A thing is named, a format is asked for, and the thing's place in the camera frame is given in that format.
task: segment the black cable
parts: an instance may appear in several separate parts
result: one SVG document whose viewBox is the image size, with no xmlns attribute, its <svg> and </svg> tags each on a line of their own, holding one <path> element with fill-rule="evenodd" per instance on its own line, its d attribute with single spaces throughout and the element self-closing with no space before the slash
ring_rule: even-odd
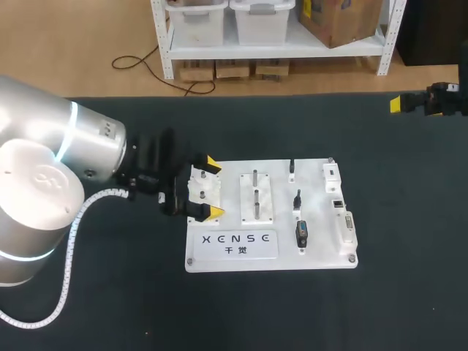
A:
<svg viewBox="0 0 468 351">
<path fill-rule="evenodd" d="M 164 83 L 166 86 L 172 86 L 173 88 L 176 88 L 178 90 L 181 90 L 181 91 L 185 91 L 185 94 L 184 96 L 186 97 L 188 94 L 195 94 L 195 95 L 206 95 L 206 94 L 210 94 L 214 91 L 214 89 L 216 89 L 216 84 L 211 80 L 211 81 L 208 81 L 208 82 L 195 82 L 193 83 L 188 89 L 185 89 L 185 88 L 182 88 L 181 86 L 175 86 L 174 84 L 171 84 L 171 83 L 168 83 L 166 82 L 165 80 L 161 79 L 160 77 L 158 77 L 154 72 L 153 70 L 150 68 L 150 66 L 148 65 L 148 63 L 146 63 L 146 59 L 153 55 L 155 52 L 157 52 L 159 49 L 159 45 L 157 45 L 153 50 L 151 50 L 145 57 L 143 58 L 140 58 L 138 56 L 133 56 L 133 55 L 124 55 L 124 56 L 119 56 L 118 58 L 115 58 L 113 59 L 112 61 L 112 68 L 114 69 L 131 69 L 133 67 L 136 67 L 138 66 L 139 64 L 145 64 L 146 68 L 148 69 L 148 71 L 153 75 L 153 77 L 155 77 L 158 81 L 160 81 L 161 83 Z M 122 59 L 135 59 L 137 60 L 137 62 L 135 62 L 134 64 L 131 64 L 129 66 L 124 66 L 124 67 L 118 67 L 116 66 L 116 62 L 118 60 L 122 60 Z M 194 86 L 196 86 L 197 84 L 204 84 L 204 83 L 211 83 L 212 87 L 209 91 L 193 91 L 192 88 Z"/>
</svg>

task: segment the white cylinder cap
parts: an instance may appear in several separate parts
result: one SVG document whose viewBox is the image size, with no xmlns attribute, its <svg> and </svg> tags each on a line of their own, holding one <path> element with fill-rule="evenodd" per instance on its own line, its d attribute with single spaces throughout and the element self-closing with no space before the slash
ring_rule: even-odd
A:
<svg viewBox="0 0 468 351">
<path fill-rule="evenodd" d="M 78 177 L 49 148 L 20 139 L 0 148 L 0 208 L 16 222 L 38 230 L 66 227 L 84 197 Z"/>
</svg>

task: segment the white spiral cable wrap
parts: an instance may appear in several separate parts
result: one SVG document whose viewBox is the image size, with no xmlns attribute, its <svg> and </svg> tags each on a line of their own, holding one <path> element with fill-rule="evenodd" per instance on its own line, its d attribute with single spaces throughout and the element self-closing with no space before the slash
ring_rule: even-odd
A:
<svg viewBox="0 0 468 351">
<path fill-rule="evenodd" d="M 64 272 L 64 283 L 62 284 L 60 299 L 58 300 L 56 309 L 52 312 L 52 314 L 41 320 L 39 322 L 34 323 L 25 323 L 20 322 L 19 320 L 15 320 L 9 316 L 7 316 L 2 310 L 0 310 L 0 320 L 4 320 L 10 325 L 13 325 L 17 328 L 22 329 L 38 329 L 45 327 L 46 325 L 51 324 L 61 313 L 62 309 L 64 309 L 65 302 L 67 301 L 68 296 L 68 288 L 70 285 L 70 279 L 72 278 L 72 260 L 73 260 L 73 249 L 75 248 L 75 239 L 78 232 L 78 226 L 80 225 L 81 218 L 85 214 L 86 210 L 91 206 L 93 203 L 102 199 L 103 197 L 107 196 L 117 196 L 128 198 L 129 193 L 127 190 L 124 189 L 106 189 L 100 192 L 97 192 L 89 199 L 85 201 L 83 206 L 78 212 L 75 220 L 72 223 L 72 227 L 70 228 L 70 233 L 68 237 L 68 244 L 67 244 L 67 256 L 65 258 L 65 272 Z"/>
</svg>

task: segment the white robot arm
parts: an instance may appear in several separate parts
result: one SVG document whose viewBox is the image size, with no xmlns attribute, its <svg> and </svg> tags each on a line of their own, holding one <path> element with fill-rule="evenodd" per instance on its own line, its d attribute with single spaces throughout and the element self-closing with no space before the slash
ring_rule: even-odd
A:
<svg viewBox="0 0 468 351">
<path fill-rule="evenodd" d="M 222 214 L 177 197 L 186 162 L 221 170 L 210 156 L 184 150 L 170 129 L 127 142 L 121 122 L 0 76 L 0 287 L 27 282 L 59 244 L 84 201 L 79 178 L 113 178 L 122 197 L 159 195 L 164 214 L 201 222 Z"/>
</svg>

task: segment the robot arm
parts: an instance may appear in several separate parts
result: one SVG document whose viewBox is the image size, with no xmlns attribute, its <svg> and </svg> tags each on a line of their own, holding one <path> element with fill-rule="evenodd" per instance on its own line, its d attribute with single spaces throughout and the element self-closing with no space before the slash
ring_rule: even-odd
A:
<svg viewBox="0 0 468 351">
<path fill-rule="evenodd" d="M 202 222 L 224 213 L 177 195 L 186 163 L 210 173 L 206 154 L 180 147 L 169 129 L 127 140 L 125 126 L 60 97 L 0 77 L 0 286 L 29 280 L 47 260 L 84 201 L 81 179 L 113 179 L 158 196 L 167 215 Z"/>
<path fill-rule="evenodd" d="M 424 114 L 468 116 L 468 42 L 461 46 L 458 65 L 459 84 L 434 83 L 422 93 L 406 93 L 390 101 L 391 113 L 407 113 L 424 106 Z"/>
</svg>

